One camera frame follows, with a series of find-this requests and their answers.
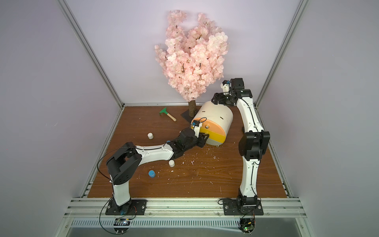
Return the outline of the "orange top drawer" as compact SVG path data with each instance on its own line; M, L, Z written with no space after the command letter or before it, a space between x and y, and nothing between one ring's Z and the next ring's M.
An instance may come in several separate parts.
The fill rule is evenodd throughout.
M226 131L216 123L203 123L200 128L201 133L218 134L221 136L227 136Z

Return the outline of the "cream cylindrical drawer cabinet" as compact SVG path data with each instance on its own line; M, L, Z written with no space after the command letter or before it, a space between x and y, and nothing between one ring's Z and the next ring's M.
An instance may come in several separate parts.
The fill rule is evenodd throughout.
M227 133L233 122L233 113L228 106L225 105L215 105L211 101L205 102L198 113L195 115L194 119L199 119L206 117L207 121L204 123L216 123L221 126Z

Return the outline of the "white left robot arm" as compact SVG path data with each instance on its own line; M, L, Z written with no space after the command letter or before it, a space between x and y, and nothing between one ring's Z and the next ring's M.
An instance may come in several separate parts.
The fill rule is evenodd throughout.
M106 163L113 187L112 203L117 207L130 203L129 180L140 165L175 160L195 146L204 147L208 138L209 134L185 128L177 138L163 145L143 147L125 143Z

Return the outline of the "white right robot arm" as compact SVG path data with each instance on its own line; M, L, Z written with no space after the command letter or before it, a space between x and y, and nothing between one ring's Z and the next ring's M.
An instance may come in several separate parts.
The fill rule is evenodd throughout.
M216 105L236 105L240 112L244 134L239 141L238 151L242 156L243 171L236 202L241 212L255 209L260 205L257 192L258 169L266 153L270 134L263 129L258 120L250 90L237 89L216 93L211 102Z

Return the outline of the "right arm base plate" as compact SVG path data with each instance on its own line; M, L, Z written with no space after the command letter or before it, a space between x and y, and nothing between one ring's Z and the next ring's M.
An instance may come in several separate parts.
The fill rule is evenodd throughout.
M223 206L223 212L226 216L237 215L257 215L263 216L264 211L260 200L253 201L252 204L242 204L242 201L231 198L221 198L218 204Z

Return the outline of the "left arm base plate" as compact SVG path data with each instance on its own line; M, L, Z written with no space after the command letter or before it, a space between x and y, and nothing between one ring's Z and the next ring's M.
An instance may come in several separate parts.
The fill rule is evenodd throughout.
M147 207L146 199L131 199L125 204L118 206L114 200L111 198L109 203L106 205L106 215L144 215Z

